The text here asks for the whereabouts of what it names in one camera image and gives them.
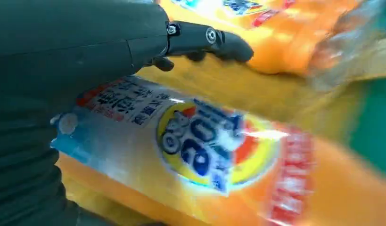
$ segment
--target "metal screw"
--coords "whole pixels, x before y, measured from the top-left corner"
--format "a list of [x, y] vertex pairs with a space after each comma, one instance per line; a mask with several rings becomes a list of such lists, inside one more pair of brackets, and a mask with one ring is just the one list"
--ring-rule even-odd
[[216, 32], [213, 28], [208, 28], [206, 30], [206, 39], [209, 43], [214, 44], [216, 41]]
[[175, 25], [170, 24], [166, 27], [166, 32], [168, 32], [168, 35], [173, 35], [173, 34], [176, 34], [178, 30], [176, 29]]

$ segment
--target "transparent plastic film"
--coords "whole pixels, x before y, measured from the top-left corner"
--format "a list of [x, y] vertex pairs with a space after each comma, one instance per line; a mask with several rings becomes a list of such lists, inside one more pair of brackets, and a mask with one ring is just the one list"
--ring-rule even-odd
[[316, 46], [308, 66], [310, 81], [315, 89], [331, 90], [369, 71], [369, 66], [376, 61], [386, 62], [386, 58], [380, 57], [381, 53], [377, 54], [376, 49], [381, 48], [378, 45], [381, 37], [374, 26], [377, 17], [383, 12], [381, 8], [384, 3], [364, 2], [359, 6], [360, 12], [352, 15], [363, 15], [366, 19], [350, 29], [332, 33]]

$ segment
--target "yellow circular logo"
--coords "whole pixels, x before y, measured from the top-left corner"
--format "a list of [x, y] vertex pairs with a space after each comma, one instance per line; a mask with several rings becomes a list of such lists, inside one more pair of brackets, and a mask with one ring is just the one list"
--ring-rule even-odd
[[188, 181], [227, 193], [258, 179], [278, 152], [275, 139], [258, 136], [272, 124], [249, 114], [194, 100], [169, 107], [157, 142], [166, 165]]

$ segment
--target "blue number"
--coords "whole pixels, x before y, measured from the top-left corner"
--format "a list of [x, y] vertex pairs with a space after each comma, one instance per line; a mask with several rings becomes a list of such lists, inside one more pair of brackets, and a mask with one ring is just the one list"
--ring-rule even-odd
[[186, 163], [190, 163], [191, 155], [189, 149], [194, 149], [194, 159], [192, 166], [194, 171], [200, 175], [205, 176], [209, 171], [210, 159], [206, 150], [193, 139], [187, 139], [183, 142], [181, 147], [181, 157]]

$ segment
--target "robotic finger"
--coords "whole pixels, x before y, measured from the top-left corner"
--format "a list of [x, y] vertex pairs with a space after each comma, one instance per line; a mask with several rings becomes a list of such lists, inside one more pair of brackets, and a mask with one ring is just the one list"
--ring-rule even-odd
[[[222, 60], [247, 62], [254, 52], [239, 36], [230, 32], [182, 21], [174, 21], [167, 25], [168, 48], [165, 56], [186, 55], [188, 59], [202, 61], [206, 53], [213, 53]], [[163, 57], [153, 59], [148, 65], [155, 65], [163, 71], [170, 71], [173, 63]]]

